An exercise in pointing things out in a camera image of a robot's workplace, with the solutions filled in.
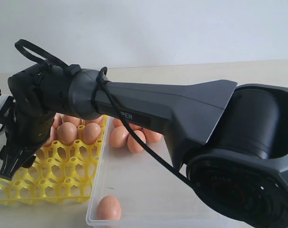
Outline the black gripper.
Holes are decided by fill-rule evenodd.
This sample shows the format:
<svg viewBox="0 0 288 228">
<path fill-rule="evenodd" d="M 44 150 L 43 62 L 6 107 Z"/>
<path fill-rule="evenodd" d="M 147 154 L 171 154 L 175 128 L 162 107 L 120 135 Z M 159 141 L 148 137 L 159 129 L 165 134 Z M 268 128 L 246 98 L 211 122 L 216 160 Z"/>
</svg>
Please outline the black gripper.
<svg viewBox="0 0 288 228">
<path fill-rule="evenodd" d="M 36 152 L 49 139 L 55 112 L 38 116 L 23 113 L 12 99 L 5 101 L 6 145 L 0 151 L 0 178 L 12 180 L 16 171 L 30 168 Z"/>
</svg>

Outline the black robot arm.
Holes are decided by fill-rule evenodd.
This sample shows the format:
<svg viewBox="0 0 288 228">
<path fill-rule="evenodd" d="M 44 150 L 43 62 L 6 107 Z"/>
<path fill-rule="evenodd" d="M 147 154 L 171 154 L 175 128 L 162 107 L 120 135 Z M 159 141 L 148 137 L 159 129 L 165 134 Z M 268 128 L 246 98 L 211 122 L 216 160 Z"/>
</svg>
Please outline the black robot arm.
<svg viewBox="0 0 288 228">
<path fill-rule="evenodd" d="M 102 114 L 158 132 L 171 164 L 218 213 L 255 228 L 288 228 L 288 88 L 217 80 L 196 85 L 111 82 L 107 69 L 33 65 L 0 91 L 7 142 L 0 177 L 28 168 L 56 113 Z"/>
</svg>

